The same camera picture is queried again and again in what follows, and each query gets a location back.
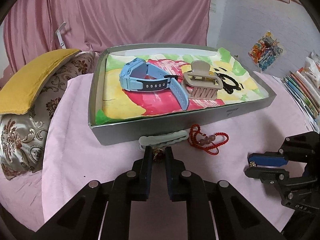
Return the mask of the white wavy hair clip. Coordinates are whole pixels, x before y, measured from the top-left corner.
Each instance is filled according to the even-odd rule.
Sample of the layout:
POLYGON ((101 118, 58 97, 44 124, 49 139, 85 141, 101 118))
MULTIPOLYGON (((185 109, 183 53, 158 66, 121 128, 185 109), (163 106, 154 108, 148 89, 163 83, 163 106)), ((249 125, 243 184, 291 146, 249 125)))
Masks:
POLYGON ((150 146, 152 148, 164 148, 175 143, 185 141, 188 138, 189 133, 186 130, 180 130, 163 135, 142 136, 138 140, 139 149, 143 151, 147 146, 150 146))

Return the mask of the colourful painted tray liner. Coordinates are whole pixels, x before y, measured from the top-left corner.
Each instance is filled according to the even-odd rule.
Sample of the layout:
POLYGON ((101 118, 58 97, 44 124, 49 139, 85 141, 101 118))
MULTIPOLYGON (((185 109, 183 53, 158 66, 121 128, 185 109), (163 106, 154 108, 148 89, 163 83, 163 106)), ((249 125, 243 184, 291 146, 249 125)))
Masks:
POLYGON ((207 55, 109 54, 98 125, 268 97, 225 48, 207 55))

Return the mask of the pink curtain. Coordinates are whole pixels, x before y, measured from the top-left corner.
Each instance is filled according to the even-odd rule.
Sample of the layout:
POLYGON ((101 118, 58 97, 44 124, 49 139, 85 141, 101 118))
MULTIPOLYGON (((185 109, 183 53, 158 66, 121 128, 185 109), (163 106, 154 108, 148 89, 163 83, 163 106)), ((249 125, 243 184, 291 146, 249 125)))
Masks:
POLYGON ((102 52, 135 43, 207 43, 210 0, 18 0, 4 19, 3 39, 14 72, 57 49, 102 52))

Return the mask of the pink bed blanket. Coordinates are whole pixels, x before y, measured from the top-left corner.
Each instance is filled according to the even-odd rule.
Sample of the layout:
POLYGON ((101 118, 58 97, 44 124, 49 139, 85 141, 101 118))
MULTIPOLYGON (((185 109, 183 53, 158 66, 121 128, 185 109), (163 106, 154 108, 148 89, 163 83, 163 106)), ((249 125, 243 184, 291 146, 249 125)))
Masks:
MULTIPOLYGON (((276 189, 244 174, 251 152, 276 151, 288 136, 311 130, 311 126, 285 88, 272 76, 261 74, 276 93, 265 109, 201 126, 203 133, 225 132, 229 142, 212 156, 186 141, 172 146, 176 159, 204 180, 229 181, 278 230, 293 211, 283 207, 276 189)), ((43 169, 12 180, 1 178, 1 224, 4 237, 29 239, 89 181, 114 180, 143 156, 137 141, 103 146, 88 126, 87 105, 92 74, 71 80, 49 129, 43 169)), ((131 239, 186 239, 184 203, 170 201, 165 168, 152 168, 150 197, 134 202, 131 239)))

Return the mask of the beige claw hair clip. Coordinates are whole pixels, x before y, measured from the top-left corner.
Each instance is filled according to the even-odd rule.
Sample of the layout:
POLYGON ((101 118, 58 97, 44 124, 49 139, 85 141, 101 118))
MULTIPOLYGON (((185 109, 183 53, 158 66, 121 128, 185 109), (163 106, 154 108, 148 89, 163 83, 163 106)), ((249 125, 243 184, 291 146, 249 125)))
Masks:
POLYGON ((217 93, 223 89, 222 80, 210 73, 210 64, 197 60, 191 63, 191 70, 183 73, 181 82, 189 99, 216 100, 217 93))

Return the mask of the floral satin pillow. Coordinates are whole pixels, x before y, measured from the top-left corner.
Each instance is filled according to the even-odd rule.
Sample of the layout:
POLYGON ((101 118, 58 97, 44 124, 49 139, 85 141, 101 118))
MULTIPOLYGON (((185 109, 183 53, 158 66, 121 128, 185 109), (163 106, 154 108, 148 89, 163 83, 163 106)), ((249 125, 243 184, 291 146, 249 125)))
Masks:
POLYGON ((49 125, 67 82, 92 73, 97 57, 93 51, 79 52, 52 74, 27 113, 1 117, 1 169, 7 180, 42 169, 49 125))

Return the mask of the white snack bag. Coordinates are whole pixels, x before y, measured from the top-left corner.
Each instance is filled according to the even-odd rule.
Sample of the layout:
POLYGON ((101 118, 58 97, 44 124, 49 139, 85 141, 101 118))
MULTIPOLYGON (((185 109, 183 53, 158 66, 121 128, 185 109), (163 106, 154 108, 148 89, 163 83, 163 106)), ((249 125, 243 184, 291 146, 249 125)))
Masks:
POLYGON ((319 89, 320 71, 319 71, 319 55, 313 50, 309 57, 305 58, 303 72, 309 77, 312 83, 319 89))

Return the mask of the blue kids smartwatch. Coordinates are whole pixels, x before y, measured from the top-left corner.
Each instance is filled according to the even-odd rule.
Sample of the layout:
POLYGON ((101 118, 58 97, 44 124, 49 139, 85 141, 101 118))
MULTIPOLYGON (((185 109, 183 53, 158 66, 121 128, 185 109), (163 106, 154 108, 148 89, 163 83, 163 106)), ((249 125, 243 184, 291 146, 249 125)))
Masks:
POLYGON ((178 81, 177 75, 171 75, 162 68, 135 58, 124 64, 119 82, 122 89, 130 92, 159 92, 169 89, 178 100, 182 110, 187 110, 189 99, 178 81))

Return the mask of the white clip lamp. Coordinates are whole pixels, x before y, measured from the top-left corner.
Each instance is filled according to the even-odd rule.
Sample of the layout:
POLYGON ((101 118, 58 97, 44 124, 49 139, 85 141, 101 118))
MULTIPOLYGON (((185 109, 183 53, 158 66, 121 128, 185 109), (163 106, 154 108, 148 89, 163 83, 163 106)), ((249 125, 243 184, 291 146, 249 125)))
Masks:
POLYGON ((64 21, 59 27, 58 29, 56 30, 56 36, 57 36, 57 39, 58 39, 58 42, 59 42, 59 45, 62 49, 66 49, 66 45, 64 43, 64 40, 62 38, 62 35, 61 35, 61 31, 63 31, 63 29, 65 28, 66 26, 66 22, 64 21))

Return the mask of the yellow pillow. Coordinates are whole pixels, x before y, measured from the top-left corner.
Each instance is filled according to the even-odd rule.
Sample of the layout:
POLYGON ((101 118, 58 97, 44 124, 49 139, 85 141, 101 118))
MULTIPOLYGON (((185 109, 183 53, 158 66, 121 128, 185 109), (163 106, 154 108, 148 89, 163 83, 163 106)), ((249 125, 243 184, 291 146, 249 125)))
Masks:
POLYGON ((1 115, 27 113, 50 77, 79 52, 52 50, 23 66, 1 89, 1 115))

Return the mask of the grey shallow tray box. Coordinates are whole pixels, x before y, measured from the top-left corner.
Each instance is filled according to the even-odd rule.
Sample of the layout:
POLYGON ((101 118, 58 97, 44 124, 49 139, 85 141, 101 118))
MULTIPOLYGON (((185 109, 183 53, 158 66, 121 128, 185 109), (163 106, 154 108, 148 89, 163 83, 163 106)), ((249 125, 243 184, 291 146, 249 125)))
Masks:
POLYGON ((102 145, 210 124, 268 107, 276 93, 225 48, 143 43, 105 49, 88 125, 102 145))

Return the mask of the stack of books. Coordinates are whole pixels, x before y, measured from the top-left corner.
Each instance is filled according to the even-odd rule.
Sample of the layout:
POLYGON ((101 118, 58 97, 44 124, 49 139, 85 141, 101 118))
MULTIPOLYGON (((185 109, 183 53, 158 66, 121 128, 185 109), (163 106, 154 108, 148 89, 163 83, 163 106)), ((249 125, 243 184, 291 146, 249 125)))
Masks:
POLYGON ((308 118, 313 130, 319 132, 319 90, 310 78, 298 70, 282 78, 282 83, 308 118))

